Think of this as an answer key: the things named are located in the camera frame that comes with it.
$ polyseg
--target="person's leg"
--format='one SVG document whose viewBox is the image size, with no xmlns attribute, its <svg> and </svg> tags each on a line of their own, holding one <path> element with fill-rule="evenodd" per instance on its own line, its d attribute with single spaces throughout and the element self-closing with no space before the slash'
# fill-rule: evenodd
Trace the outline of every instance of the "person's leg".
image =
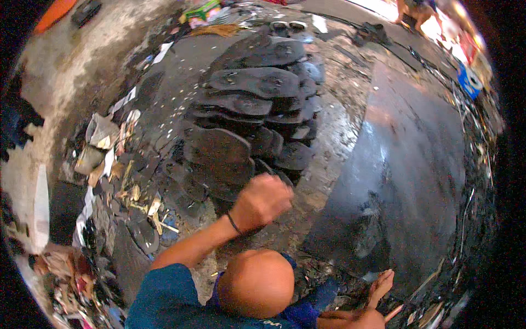
<svg viewBox="0 0 526 329">
<path fill-rule="evenodd" d="M 422 4 L 418 6 L 418 17 L 415 17 L 417 19 L 417 23 L 414 28 L 420 32 L 421 35 L 425 36 L 421 28 L 422 24 L 425 23 L 433 15 L 433 13 L 433 8 L 431 8 L 428 4 Z"/>
<path fill-rule="evenodd" d="M 276 316 L 290 304 L 293 294 L 292 266 L 272 250 L 236 255 L 217 282 L 219 306 L 253 318 Z"/>
<path fill-rule="evenodd" d="M 406 11 L 406 2 L 404 0 L 397 0 L 396 1 L 396 7 L 398 9 L 398 18 L 394 21 L 395 24 L 399 24 L 402 22 L 403 14 Z"/>
</svg>

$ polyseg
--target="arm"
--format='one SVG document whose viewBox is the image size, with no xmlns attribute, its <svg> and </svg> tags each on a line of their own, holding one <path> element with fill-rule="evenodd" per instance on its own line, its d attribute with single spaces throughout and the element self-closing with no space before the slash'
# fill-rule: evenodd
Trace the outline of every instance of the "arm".
<svg viewBox="0 0 526 329">
<path fill-rule="evenodd" d="M 177 242 L 161 253 L 151 264 L 151 270 L 171 264 L 182 264 L 188 268 L 202 261 L 212 250 L 238 235 L 228 216 L 223 215 L 215 223 L 190 237 Z"/>
<path fill-rule="evenodd" d="M 239 193 L 230 215 L 242 233 L 251 231 L 267 225 L 288 210 L 293 195 L 292 189 L 277 176 L 262 174 L 253 178 Z M 238 235 L 228 216 L 223 215 L 209 227 L 166 249 L 157 256 L 150 269 L 172 264 L 192 268 L 212 250 Z"/>
</svg>

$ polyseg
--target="blue shirt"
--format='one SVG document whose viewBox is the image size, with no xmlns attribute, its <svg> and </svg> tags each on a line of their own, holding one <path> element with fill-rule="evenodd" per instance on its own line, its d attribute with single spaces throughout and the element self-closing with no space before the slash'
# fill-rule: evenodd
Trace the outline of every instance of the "blue shirt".
<svg viewBox="0 0 526 329">
<path fill-rule="evenodd" d="M 144 278 L 129 310 L 126 329 L 231 328 L 292 329 L 287 320 L 257 320 L 231 316 L 214 306 L 202 306 L 190 270 L 172 264 Z"/>
</svg>

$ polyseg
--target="concrete floor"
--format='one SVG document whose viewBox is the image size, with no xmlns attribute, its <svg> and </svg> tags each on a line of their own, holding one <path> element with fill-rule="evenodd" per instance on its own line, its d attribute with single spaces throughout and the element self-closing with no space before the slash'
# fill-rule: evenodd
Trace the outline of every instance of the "concrete floor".
<svg viewBox="0 0 526 329">
<path fill-rule="evenodd" d="M 38 165 L 46 165 L 50 198 L 53 198 L 54 182 L 61 175 L 67 174 L 64 171 L 68 168 L 62 167 L 65 139 L 71 136 L 79 122 L 88 119 L 94 111 L 104 112 L 117 100 L 128 74 L 127 64 L 133 55 L 153 46 L 148 44 L 149 36 L 156 34 L 159 27 L 166 24 L 170 14 L 180 6 L 181 2 L 174 0 L 119 0 L 105 4 L 99 14 L 80 30 L 71 25 L 70 13 L 45 33 L 29 40 L 22 54 L 22 60 L 27 61 L 23 96 L 34 105 L 46 122 L 43 128 L 31 129 L 35 142 L 28 143 L 24 150 L 10 151 L 11 160 L 2 164 L 2 190 L 11 196 L 15 213 L 22 222 L 29 224 L 30 231 L 35 229 L 32 219 Z M 306 0 L 294 7 L 343 16 L 357 23 L 382 22 L 386 24 L 388 34 L 399 37 L 401 43 L 423 41 L 414 39 L 415 36 L 409 35 L 403 28 L 387 23 L 344 0 Z M 280 11 L 288 15 L 284 19 L 307 19 L 303 14 L 287 12 L 282 7 Z M 328 26 L 350 29 L 346 25 L 330 21 Z M 228 42 L 217 36 L 184 39 L 174 47 L 175 54 L 169 52 L 160 64 L 151 69 L 148 75 L 166 71 L 168 80 L 164 84 L 165 89 L 157 93 L 157 104 L 144 111 L 139 123 L 149 130 L 149 137 L 156 141 L 153 144 L 157 147 L 165 145 L 170 139 L 168 131 L 177 129 L 177 118 L 182 113 L 180 107 L 185 106 L 184 98 L 180 99 L 180 95 L 177 95 L 179 90 L 183 90 L 184 97 L 191 97 L 188 93 L 194 92 L 199 70 L 206 69 L 206 63 L 219 56 L 236 38 Z M 208 52 L 203 56 L 193 56 L 193 46 L 198 45 L 193 44 L 195 40 L 198 40 L 201 44 L 198 47 L 202 49 L 206 45 Z M 282 216 L 277 221 L 278 224 L 269 225 L 253 239 L 233 242 L 215 251 L 193 271 L 194 279 L 200 286 L 198 292 L 201 302 L 206 301 L 211 293 L 213 281 L 210 274 L 224 268 L 228 257 L 235 251 L 267 247 L 296 254 L 298 246 L 309 232 L 312 215 L 324 207 L 340 175 L 342 164 L 356 142 L 371 88 L 370 79 L 346 68 L 353 66 L 353 63 L 335 51 L 332 48 L 334 44 L 343 45 L 363 56 L 368 64 L 363 69 L 366 75 L 371 72 L 375 61 L 381 61 L 400 74 L 414 79 L 422 88 L 430 88 L 434 93 L 445 97 L 444 89 L 434 78 L 425 72 L 412 72 L 376 44 L 368 44 L 358 51 L 344 36 L 327 43 L 316 39 L 316 44 L 326 58 L 329 78 L 323 88 L 322 100 L 324 107 L 330 111 L 322 112 L 323 124 L 313 144 L 316 156 L 295 190 L 294 208 Z M 210 207 L 211 205 L 207 206 L 201 225 L 214 219 Z M 183 232 L 189 234 L 196 228 L 190 227 Z"/>
</svg>

